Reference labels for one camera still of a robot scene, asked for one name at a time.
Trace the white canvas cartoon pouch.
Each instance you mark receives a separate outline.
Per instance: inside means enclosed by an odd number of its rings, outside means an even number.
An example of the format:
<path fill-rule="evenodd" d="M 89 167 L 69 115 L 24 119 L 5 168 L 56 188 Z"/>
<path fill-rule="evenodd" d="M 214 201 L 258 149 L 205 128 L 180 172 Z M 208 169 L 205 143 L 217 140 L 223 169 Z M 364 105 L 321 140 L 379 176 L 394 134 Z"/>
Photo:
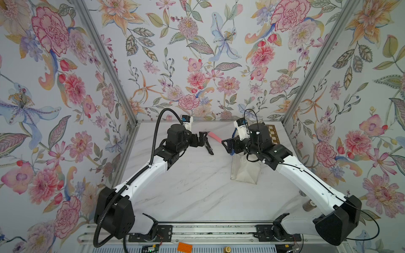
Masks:
<path fill-rule="evenodd" d="M 257 156 L 245 152 L 236 153 L 235 149 L 232 149 L 230 155 L 233 157 L 231 180 L 257 184 L 261 171 L 261 165 L 258 162 L 253 162 L 257 159 Z"/>

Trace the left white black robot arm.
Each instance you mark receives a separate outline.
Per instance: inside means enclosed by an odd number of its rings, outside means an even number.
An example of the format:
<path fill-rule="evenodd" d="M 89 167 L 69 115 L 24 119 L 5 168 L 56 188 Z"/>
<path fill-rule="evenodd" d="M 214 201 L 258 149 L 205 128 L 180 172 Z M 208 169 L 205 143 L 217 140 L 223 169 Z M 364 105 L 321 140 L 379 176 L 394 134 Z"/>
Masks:
<path fill-rule="evenodd" d="M 129 234 L 153 241 L 158 234 L 158 221 L 135 208 L 136 197 L 156 178 L 168 171 L 190 147 L 206 147 L 208 133 L 193 134 L 189 124 L 173 124 L 167 138 L 153 146 L 150 160 L 131 178 L 114 188 L 104 188 L 98 197 L 93 245 L 99 248 L 109 240 L 123 239 Z"/>

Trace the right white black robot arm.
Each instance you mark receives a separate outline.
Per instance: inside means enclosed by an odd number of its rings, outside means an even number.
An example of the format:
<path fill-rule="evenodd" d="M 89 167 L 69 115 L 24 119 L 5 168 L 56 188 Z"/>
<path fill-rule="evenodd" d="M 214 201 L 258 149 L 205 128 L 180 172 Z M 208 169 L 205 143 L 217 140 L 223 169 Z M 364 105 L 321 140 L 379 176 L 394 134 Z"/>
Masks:
<path fill-rule="evenodd" d="M 255 155 L 257 161 L 295 184 L 320 211 L 316 215 L 280 215 L 272 222 L 274 237 L 283 240 L 295 234 L 315 235 L 334 246 L 346 240 L 359 224 L 361 201 L 335 190 L 302 164 L 292 151 L 282 144 L 274 144 L 264 123 L 248 124 L 240 118 L 234 121 L 234 126 L 238 135 L 221 142 L 228 153 Z"/>

